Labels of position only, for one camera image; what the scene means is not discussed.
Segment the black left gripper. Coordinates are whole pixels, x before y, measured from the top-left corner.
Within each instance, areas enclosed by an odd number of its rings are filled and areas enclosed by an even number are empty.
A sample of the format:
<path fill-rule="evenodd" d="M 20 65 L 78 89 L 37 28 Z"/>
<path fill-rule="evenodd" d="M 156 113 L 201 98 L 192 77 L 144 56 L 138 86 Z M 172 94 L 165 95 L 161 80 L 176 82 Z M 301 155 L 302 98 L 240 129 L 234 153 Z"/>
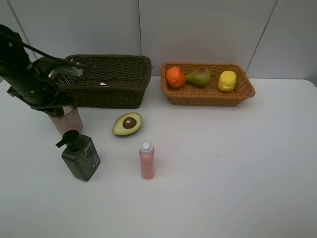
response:
<path fill-rule="evenodd" d="M 74 99 L 61 92 L 47 77 L 23 71 L 6 77 L 8 94 L 20 99 L 31 108 L 46 111 L 50 117 L 64 116 L 63 107 L 74 107 Z"/>

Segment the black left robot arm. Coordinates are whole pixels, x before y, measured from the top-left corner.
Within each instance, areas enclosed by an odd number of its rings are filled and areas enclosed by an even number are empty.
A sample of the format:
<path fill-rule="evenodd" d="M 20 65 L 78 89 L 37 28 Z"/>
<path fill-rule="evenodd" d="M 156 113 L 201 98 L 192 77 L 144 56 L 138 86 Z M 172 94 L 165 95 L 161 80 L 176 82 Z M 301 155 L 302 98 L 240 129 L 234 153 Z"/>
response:
<path fill-rule="evenodd" d="M 59 62 L 48 57 L 32 62 L 25 46 L 17 32 L 0 26 L 0 76 L 10 85 L 7 93 L 52 117 L 63 116 L 64 107 L 74 109 L 74 99 L 49 78 Z"/>

